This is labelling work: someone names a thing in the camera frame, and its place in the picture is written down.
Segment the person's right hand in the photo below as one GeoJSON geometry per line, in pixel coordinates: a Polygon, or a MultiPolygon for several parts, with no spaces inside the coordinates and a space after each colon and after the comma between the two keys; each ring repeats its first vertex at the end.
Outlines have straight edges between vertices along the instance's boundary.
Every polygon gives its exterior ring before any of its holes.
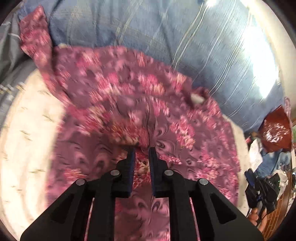
{"type": "Polygon", "coordinates": [[[251,210],[251,213],[248,215],[247,219],[253,224],[255,225],[258,230],[263,233],[266,224],[267,224],[267,210],[265,209],[262,214],[261,214],[261,223],[257,224],[257,221],[259,219],[259,216],[257,215],[258,209],[257,208],[253,208],[251,210]]]}

